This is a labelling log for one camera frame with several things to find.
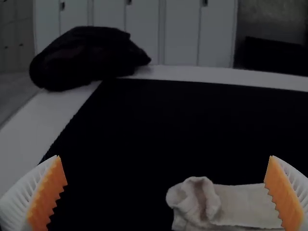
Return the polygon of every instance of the dark object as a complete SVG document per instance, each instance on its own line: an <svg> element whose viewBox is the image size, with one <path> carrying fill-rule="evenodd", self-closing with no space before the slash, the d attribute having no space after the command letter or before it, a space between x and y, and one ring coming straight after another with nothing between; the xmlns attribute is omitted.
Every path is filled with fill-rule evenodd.
<svg viewBox="0 0 308 231"><path fill-rule="evenodd" d="M30 77L40 88L63 91L133 75L151 59L129 38L129 33L115 28L75 27L33 59Z"/></svg>
<svg viewBox="0 0 308 231"><path fill-rule="evenodd" d="M270 155L308 174L308 93L222 84L104 81L46 154L68 186L50 231L169 231L169 187L190 176L261 183Z"/></svg>
<svg viewBox="0 0 308 231"><path fill-rule="evenodd" d="M247 37L244 68L308 76L308 49L299 44Z"/></svg>
<svg viewBox="0 0 308 231"><path fill-rule="evenodd" d="M202 6L207 7L208 6L208 0L202 0Z"/></svg>
<svg viewBox="0 0 308 231"><path fill-rule="evenodd" d="M65 2L61 2L60 3L60 11L64 11L65 10Z"/></svg>

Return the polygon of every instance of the white cloth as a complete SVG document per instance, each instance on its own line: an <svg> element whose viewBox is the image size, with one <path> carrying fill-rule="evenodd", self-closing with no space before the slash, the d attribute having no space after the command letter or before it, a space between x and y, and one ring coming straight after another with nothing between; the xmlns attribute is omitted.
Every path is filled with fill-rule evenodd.
<svg viewBox="0 0 308 231"><path fill-rule="evenodd" d="M175 231L283 231L264 184L216 185L190 177L167 192Z"/></svg>

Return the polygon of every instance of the black mat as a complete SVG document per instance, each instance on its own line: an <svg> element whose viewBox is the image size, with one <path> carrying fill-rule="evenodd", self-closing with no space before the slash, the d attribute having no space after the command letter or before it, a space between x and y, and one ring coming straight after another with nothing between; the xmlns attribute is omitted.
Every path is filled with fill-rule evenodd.
<svg viewBox="0 0 308 231"><path fill-rule="evenodd" d="M169 187L190 176L259 183L270 155L308 174L307 102L287 90L104 82L46 154L60 155L69 184L49 230L170 230Z"/></svg>

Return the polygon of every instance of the table surface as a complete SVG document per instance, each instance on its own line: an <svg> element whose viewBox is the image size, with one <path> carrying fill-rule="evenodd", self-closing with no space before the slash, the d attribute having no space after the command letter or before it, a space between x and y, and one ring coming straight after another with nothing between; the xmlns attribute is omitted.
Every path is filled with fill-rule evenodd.
<svg viewBox="0 0 308 231"><path fill-rule="evenodd" d="M233 84L308 92L308 78L225 68L149 66L128 78ZM34 168L100 82L42 91L0 130L0 196Z"/></svg>

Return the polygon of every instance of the white cabinet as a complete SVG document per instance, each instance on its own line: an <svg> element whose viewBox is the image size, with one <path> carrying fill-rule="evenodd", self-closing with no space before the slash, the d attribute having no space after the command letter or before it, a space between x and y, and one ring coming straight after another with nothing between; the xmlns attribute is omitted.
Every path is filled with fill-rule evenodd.
<svg viewBox="0 0 308 231"><path fill-rule="evenodd" d="M2 5L2 23L6 24L12 22L15 19L14 1L8 0L0 4Z"/></svg>
<svg viewBox="0 0 308 231"><path fill-rule="evenodd" d="M27 70L34 57L32 19L17 23L19 70Z"/></svg>
<svg viewBox="0 0 308 231"><path fill-rule="evenodd" d="M197 65L200 0L167 0L165 64Z"/></svg>
<svg viewBox="0 0 308 231"><path fill-rule="evenodd" d="M76 26L88 25L88 1L61 0L61 34Z"/></svg>
<svg viewBox="0 0 308 231"><path fill-rule="evenodd" d="M94 26L108 26L125 30L126 3L127 0L94 0Z"/></svg>
<svg viewBox="0 0 308 231"><path fill-rule="evenodd" d="M233 66L236 14L235 0L208 0L202 6L199 66Z"/></svg>
<svg viewBox="0 0 308 231"><path fill-rule="evenodd" d="M237 0L34 1L37 52L67 30L93 22L129 32L152 64L233 64Z"/></svg>
<svg viewBox="0 0 308 231"><path fill-rule="evenodd" d="M17 19L31 18L32 8L32 0L16 0Z"/></svg>
<svg viewBox="0 0 308 231"><path fill-rule="evenodd" d="M152 58L151 64L158 64L159 1L132 0L126 8L126 31Z"/></svg>
<svg viewBox="0 0 308 231"><path fill-rule="evenodd" d="M232 67L236 0L167 0L165 64Z"/></svg>
<svg viewBox="0 0 308 231"><path fill-rule="evenodd" d="M2 29L4 71L11 72L18 70L18 50L16 44L15 24L10 23Z"/></svg>
<svg viewBox="0 0 308 231"><path fill-rule="evenodd" d="M40 53L60 35L60 7L57 0L33 0L36 53Z"/></svg>

